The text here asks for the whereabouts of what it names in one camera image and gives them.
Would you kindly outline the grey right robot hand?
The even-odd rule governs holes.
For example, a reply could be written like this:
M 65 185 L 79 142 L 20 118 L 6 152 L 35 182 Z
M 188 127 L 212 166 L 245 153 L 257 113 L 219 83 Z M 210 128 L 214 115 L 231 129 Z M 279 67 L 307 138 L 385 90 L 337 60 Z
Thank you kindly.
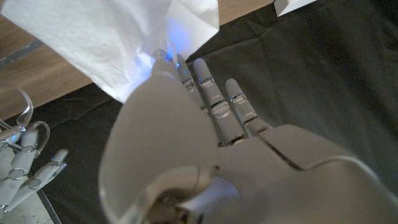
M 40 154 L 38 136 L 39 131 L 35 128 L 20 135 L 21 149 L 12 159 L 7 176 L 1 180 L 1 215 L 10 212 L 46 186 L 67 166 L 65 158 L 69 151 L 61 149 L 31 178 L 27 176 L 34 159 Z

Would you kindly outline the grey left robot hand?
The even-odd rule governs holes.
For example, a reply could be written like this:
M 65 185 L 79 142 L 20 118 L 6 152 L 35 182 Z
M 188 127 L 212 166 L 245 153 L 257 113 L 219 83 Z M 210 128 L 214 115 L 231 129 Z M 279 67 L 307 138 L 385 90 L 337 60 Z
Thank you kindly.
M 111 223 L 396 223 L 397 197 L 354 154 L 272 127 L 237 82 L 154 52 L 122 106 L 99 169 Z

